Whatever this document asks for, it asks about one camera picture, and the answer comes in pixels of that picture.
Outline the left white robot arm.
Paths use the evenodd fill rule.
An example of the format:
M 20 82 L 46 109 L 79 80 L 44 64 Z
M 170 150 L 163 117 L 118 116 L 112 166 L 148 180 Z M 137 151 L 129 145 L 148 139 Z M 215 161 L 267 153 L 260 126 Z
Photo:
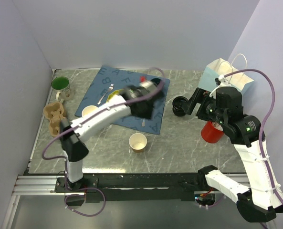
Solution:
M 129 85 L 86 117 L 61 122 L 60 141 L 66 157 L 66 186 L 71 191 L 77 192 L 83 186 L 83 159 L 89 153 L 85 141 L 123 117 L 151 119 L 154 102 L 163 96 L 164 85 L 164 80 L 160 80 L 159 84 L 144 81 L 139 86 Z

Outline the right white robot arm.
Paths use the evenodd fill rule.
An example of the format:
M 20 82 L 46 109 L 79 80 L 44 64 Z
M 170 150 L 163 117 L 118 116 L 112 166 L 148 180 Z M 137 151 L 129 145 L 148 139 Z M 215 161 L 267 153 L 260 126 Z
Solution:
M 283 213 L 283 193 L 273 174 L 265 138 L 259 135 L 262 125 L 255 116 L 243 113 L 242 94 L 229 86 L 216 89 L 215 96 L 197 88 L 190 99 L 184 98 L 174 108 L 190 115 L 196 104 L 200 104 L 198 119 L 216 122 L 222 127 L 240 155 L 250 184 L 244 186 L 216 167 L 207 166 L 198 171 L 198 187 L 219 190 L 236 203 L 247 222 L 275 219 L 278 213 Z

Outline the stack of brown paper cups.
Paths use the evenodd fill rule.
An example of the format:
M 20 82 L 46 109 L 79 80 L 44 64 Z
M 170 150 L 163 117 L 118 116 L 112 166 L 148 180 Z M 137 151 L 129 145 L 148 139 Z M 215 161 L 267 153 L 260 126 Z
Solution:
M 95 105 L 89 105 L 82 110 L 82 118 L 86 118 L 91 112 L 98 109 Z

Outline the stack of black cup lids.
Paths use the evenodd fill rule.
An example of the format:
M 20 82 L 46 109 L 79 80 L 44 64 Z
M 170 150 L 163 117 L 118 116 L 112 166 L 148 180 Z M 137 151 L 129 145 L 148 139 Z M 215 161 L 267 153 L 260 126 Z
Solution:
M 176 97 L 173 102 L 172 102 L 172 111 L 173 114 L 178 116 L 178 117 L 182 117 L 185 116 L 185 111 L 182 109 L 182 105 L 187 102 L 187 98 L 184 96 L 178 96 Z

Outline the brown paper coffee cup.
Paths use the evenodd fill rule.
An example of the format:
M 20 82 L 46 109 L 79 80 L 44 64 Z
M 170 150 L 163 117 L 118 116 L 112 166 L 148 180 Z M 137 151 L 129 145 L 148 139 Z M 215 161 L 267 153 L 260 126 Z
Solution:
M 136 153 L 143 152 L 147 146 L 147 138 L 142 133 L 132 134 L 128 142 L 130 148 Z

